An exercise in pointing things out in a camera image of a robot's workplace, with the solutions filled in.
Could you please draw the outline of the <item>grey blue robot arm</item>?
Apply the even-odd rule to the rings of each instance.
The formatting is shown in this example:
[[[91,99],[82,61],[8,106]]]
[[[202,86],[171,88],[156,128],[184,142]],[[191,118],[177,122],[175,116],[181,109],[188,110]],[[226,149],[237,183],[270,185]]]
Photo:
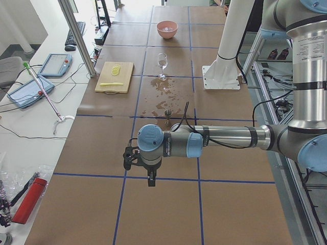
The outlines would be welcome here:
[[[124,168],[147,170],[148,185],[164,157],[201,156],[208,145],[258,147],[278,152],[303,167],[326,171],[326,1],[264,1],[262,34],[292,40],[293,118],[285,125],[223,127],[145,125],[137,146],[126,150]]]
[[[286,9],[288,1],[263,1],[260,33],[266,40],[286,40]]]

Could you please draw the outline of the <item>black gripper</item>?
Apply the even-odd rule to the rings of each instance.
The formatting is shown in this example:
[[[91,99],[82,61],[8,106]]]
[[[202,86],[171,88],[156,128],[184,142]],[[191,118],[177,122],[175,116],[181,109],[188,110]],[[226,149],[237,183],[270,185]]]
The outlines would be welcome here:
[[[157,163],[155,165],[143,164],[143,167],[147,170],[148,175],[148,186],[155,187],[156,186],[156,171],[161,167],[161,163]]]

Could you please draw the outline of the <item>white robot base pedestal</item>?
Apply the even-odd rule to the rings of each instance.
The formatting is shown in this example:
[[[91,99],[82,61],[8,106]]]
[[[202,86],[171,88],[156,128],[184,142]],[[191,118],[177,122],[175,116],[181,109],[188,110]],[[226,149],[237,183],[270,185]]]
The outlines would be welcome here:
[[[206,90],[239,90],[237,55],[255,1],[232,0],[216,60],[202,67]]]

